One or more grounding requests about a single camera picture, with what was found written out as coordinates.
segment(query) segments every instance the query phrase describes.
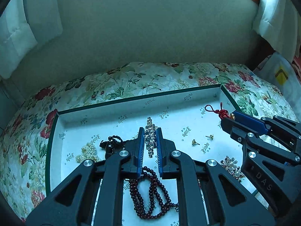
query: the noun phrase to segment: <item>gold stud earring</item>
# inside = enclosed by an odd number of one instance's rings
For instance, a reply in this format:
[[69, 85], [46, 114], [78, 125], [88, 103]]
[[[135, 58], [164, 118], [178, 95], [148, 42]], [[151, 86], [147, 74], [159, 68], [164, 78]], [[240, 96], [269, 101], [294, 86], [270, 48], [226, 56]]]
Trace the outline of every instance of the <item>gold stud earring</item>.
[[195, 142], [195, 139], [193, 139], [192, 140], [192, 145], [196, 145], [196, 144], [200, 145], [199, 143]]
[[213, 135], [206, 136], [206, 137], [209, 138], [210, 140], [213, 140]]

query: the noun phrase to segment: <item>floral fabric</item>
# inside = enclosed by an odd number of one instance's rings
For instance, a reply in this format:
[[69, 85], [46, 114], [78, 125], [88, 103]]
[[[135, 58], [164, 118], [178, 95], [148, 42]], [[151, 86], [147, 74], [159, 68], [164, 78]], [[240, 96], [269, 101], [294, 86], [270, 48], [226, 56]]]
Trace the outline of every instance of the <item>floral fabric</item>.
[[44, 88], [28, 99], [0, 137], [1, 192], [23, 221], [46, 197], [46, 151], [57, 111], [214, 84], [223, 84], [241, 110], [251, 116], [278, 115], [298, 121], [279, 90], [244, 65], [130, 63]]

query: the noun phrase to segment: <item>pearl necklace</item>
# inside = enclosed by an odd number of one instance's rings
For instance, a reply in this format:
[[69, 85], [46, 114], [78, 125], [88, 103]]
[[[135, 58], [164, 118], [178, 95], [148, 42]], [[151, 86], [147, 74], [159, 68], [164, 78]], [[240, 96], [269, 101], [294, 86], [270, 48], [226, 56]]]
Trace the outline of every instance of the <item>pearl necklace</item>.
[[75, 160], [78, 163], [82, 163], [84, 160], [91, 159], [94, 162], [99, 162], [101, 159], [96, 155], [96, 148], [94, 144], [87, 143], [85, 146], [82, 147], [82, 153], [83, 155], [77, 155], [75, 157]]

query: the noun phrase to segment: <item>jewelry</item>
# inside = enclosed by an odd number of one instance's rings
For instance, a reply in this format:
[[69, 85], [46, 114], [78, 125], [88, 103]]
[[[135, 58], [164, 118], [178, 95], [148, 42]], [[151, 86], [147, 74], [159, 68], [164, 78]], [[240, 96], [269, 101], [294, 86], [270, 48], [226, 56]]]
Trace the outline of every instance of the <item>jewelry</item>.
[[125, 148], [125, 143], [127, 141], [123, 141], [119, 136], [111, 136], [108, 137], [108, 141], [101, 141], [99, 144], [99, 147], [103, 148], [106, 150], [106, 154], [105, 154], [105, 159], [108, 159], [111, 155], [122, 151], [123, 148]]
[[148, 157], [152, 158], [154, 154], [154, 149], [157, 147], [156, 140], [156, 126], [152, 123], [152, 119], [150, 117], [147, 118], [145, 127], [145, 146], [148, 150]]
[[[159, 181], [157, 178], [156, 173], [149, 169], [148, 167], [143, 167], [141, 177], [138, 178], [137, 180], [130, 180], [130, 195], [134, 203], [134, 210], [137, 213], [137, 216], [139, 216], [141, 219], [157, 219], [160, 218], [161, 216], [164, 216], [171, 207], [175, 207], [176, 211], [178, 211], [179, 208], [179, 203], [174, 204], [171, 202], [171, 199], [168, 195], [168, 191], [164, 187], [164, 185]], [[150, 207], [148, 212], [146, 213], [143, 199], [141, 194], [138, 191], [138, 183], [142, 180], [148, 179], [150, 180], [150, 188], [149, 188], [149, 198], [150, 198]], [[163, 204], [163, 200], [161, 199], [160, 194], [158, 193], [157, 187], [159, 187], [162, 192], [164, 193], [164, 197], [166, 200], [166, 203]], [[155, 208], [155, 201], [154, 201], [154, 196], [156, 199], [159, 201], [159, 206], [161, 207], [161, 212], [158, 213], [156, 216], [151, 216], [153, 213], [153, 210]]]
[[196, 145], [196, 144], [200, 145], [199, 143], [195, 142], [195, 139], [193, 139], [192, 140], [192, 145]]
[[205, 137], [209, 138], [210, 140], [213, 140], [213, 135], [205, 136]]
[[235, 121], [235, 115], [234, 115], [233, 113], [231, 113], [229, 116], [230, 116], [230, 118], [231, 118], [232, 120]]
[[78, 163], [82, 163], [84, 160], [91, 159], [94, 162], [99, 162], [101, 159], [96, 155], [96, 148], [94, 144], [87, 143], [85, 146], [82, 147], [83, 155], [77, 155], [75, 160]]
[[221, 161], [222, 167], [225, 168], [233, 177], [235, 177], [239, 182], [242, 182], [242, 180], [246, 177], [240, 170], [240, 167], [237, 167], [235, 164], [237, 164], [237, 161], [235, 161], [234, 158], [229, 158], [227, 156], [225, 158], [225, 161]]

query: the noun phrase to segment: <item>white pillow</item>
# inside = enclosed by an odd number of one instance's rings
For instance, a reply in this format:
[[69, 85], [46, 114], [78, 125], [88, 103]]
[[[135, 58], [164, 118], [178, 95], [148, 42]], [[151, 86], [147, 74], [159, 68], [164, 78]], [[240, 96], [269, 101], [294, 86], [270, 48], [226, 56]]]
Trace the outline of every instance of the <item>white pillow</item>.
[[26, 21], [23, 0], [11, 0], [0, 17], [0, 75], [8, 79], [36, 44]]

